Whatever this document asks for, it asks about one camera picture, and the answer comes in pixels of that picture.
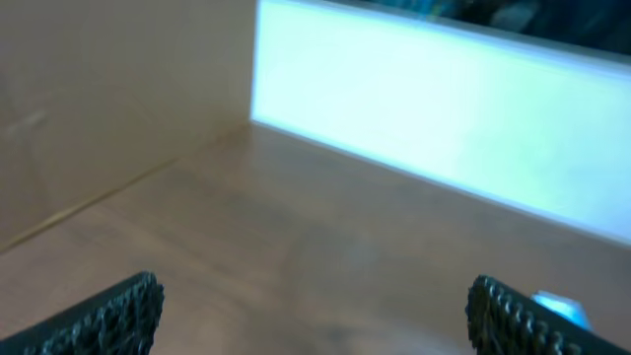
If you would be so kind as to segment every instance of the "wall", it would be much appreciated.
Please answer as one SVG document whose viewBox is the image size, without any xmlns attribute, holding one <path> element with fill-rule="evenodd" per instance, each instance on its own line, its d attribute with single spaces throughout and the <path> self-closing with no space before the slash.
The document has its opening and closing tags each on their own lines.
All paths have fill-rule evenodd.
<svg viewBox="0 0 631 355">
<path fill-rule="evenodd" d="M 631 241 L 627 65 L 342 5 L 263 0 L 255 68 L 259 122 Z"/>
<path fill-rule="evenodd" d="M 0 4 L 0 244 L 249 119 L 255 0 Z"/>
</svg>

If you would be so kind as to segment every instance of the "wooden surface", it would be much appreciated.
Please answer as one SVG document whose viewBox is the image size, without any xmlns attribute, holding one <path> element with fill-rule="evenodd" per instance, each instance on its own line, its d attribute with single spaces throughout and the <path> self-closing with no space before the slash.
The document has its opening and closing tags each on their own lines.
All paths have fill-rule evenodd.
<svg viewBox="0 0 631 355">
<path fill-rule="evenodd" d="M 254 127 L 0 255 L 0 337 L 150 269 L 152 354 L 470 354 L 488 273 L 581 300 L 629 348 L 630 256 Z"/>
</svg>

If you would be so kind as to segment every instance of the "white panel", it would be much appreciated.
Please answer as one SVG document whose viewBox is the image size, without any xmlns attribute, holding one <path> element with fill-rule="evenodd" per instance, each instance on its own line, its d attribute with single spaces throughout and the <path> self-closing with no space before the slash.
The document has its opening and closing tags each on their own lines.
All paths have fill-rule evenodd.
<svg viewBox="0 0 631 355">
<path fill-rule="evenodd" d="M 631 73 L 325 3 L 262 0 L 260 122 L 631 242 Z"/>
</svg>

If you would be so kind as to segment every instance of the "cardboard box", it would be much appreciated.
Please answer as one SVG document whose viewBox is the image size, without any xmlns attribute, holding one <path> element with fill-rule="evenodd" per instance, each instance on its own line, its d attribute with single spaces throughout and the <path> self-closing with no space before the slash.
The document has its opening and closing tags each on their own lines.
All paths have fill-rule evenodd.
<svg viewBox="0 0 631 355">
<path fill-rule="evenodd" d="M 0 5 L 0 247 L 240 125 L 255 0 Z"/>
</svg>

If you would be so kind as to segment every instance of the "black textured part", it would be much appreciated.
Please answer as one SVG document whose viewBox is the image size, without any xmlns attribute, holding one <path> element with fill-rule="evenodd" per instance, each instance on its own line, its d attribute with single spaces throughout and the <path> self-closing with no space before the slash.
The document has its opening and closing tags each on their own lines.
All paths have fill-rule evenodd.
<svg viewBox="0 0 631 355">
<path fill-rule="evenodd" d="M 465 309 L 479 355 L 630 355 L 489 276 L 478 276 Z"/>
<path fill-rule="evenodd" d="M 164 299 L 156 276 L 141 272 L 0 341 L 0 354 L 148 354 Z"/>
</svg>

